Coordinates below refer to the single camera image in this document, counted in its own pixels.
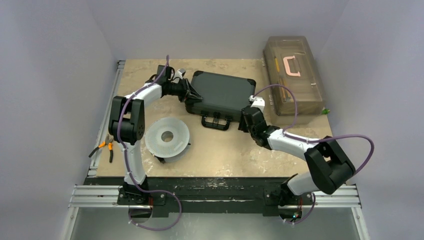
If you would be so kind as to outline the black poker set case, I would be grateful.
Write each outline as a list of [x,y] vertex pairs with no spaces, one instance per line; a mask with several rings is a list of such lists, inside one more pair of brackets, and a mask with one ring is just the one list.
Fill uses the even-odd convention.
[[240,121],[241,110],[249,104],[256,85],[251,78],[198,70],[192,76],[191,86],[202,99],[187,100],[185,109],[201,116],[203,127],[226,131],[230,123]]

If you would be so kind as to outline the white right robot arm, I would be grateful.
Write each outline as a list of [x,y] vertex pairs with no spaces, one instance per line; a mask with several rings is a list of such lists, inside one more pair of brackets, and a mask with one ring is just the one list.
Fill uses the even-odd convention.
[[308,172],[295,174],[281,184],[280,196],[288,204],[308,192],[321,191],[331,195],[356,173],[355,166],[336,140],[329,136],[309,140],[287,133],[268,125],[257,107],[247,106],[241,110],[239,129],[249,133],[260,147],[284,152],[306,162]]

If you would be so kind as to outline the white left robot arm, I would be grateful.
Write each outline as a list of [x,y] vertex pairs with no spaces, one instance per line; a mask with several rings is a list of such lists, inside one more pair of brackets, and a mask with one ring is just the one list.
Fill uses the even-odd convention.
[[123,189],[138,205],[146,203],[152,190],[147,186],[147,175],[142,165],[141,139],[146,131],[145,108],[163,96],[176,96],[181,103],[199,103],[202,96],[185,78],[186,71],[159,65],[154,74],[138,90],[112,99],[108,132],[119,144],[126,174]]

